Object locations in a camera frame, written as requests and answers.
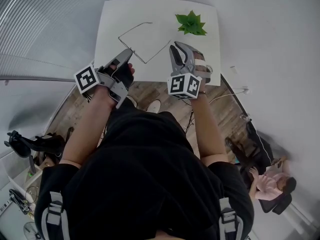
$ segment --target black shirt sleeve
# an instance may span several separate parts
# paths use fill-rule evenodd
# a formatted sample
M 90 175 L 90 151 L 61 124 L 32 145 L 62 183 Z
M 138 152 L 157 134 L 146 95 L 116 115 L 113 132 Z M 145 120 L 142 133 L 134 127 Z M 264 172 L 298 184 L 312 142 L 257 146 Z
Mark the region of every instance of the black shirt sleeve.
M 62 192 L 78 170 L 71 164 L 58 164 L 43 169 L 40 192 L 34 211 L 34 222 L 41 234 L 42 213 L 51 203 L 50 192 Z
M 208 168 L 221 180 L 224 197 L 243 220 L 242 239 L 251 231 L 254 223 L 254 207 L 245 183 L 237 167 L 228 162 L 215 162 Z

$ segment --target white desk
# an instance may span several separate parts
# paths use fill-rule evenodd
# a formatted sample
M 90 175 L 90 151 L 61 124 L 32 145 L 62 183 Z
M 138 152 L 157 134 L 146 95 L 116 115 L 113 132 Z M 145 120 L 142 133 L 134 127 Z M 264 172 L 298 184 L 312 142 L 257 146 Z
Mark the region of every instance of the white desk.
M 205 22 L 206 36 L 178 31 L 181 26 L 175 14 L 187 15 L 193 10 Z M 169 40 L 171 42 L 147 64 L 132 55 L 135 81 L 166 82 L 172 73 L 169 46 L 179 41 L 201 51 L 213 73 L 209 85 L 220 85 L 220 40 L 217 11 L 214 7 L 182 0 L 110 0 L 103 6 L 96 40 L 94 65 L 105 65 L 126 47 L 121 39 L 146 62 Z

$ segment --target black pants of seated person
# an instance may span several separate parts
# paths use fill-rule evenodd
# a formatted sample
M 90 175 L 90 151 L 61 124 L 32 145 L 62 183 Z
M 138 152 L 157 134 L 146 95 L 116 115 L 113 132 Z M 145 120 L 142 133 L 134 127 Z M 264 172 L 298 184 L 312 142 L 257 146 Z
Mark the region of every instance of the black pants of seated person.
M 271 165 L 270 160 L 272 161 L 274 156 L 270 144 L 262 137 L 259 138 L 251 122 L 247 123 L 246 130 L 248 138 L 251 139 L 258 147 L 258 152 L 251 157 L 247 157 L 246 154 L 234 143 L 230 149 L 240 162 L 240 165 L 243 167 L 241 176 L 243 177 L 245 184 L 250 187 L 252 183 L 252 175 L 249 172 L 249 169 L 251 167 L 256 167 L 259 175 L 264 174 L 266 172 L 266 168 Z
M 149 113 L 143 110 L 140 110 L 135 107 L 132 101 L 128 98 L 125 98 L 121 106 L 116 109 L 114 108 L 109 116 L 109 120 L 107 122 L 107 129 L 112 127 L 117 121 L 121 120 L 124 117 L 132 117 L 134 115 L 143 115 L 143 114 L 154 114 Z M 185 134 L 185 131 L 182 129 L 181 125 L 175 119 L 175 117 L 168 111 L 159 112 L 157 114 L 158 117 L 166 117 L 167 119 L 171 120 L 176 126 Z

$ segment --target green plant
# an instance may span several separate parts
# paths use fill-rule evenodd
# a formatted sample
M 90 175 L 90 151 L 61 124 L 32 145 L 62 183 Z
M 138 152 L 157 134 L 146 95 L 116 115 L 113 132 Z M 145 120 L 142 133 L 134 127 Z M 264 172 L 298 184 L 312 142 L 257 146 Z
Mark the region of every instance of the green plant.
M 200 14 L 195 15 L 192 10 L 188 15 L 176 14 L 175 16 L 178 22 L 182 24 L 182 26 L 178 28 L 178 31 L 184 31 L 184 34 L 191 33 L 196 36 L 206 35 L 207 32 L 203 29 L 206 23 L 200 21 Z

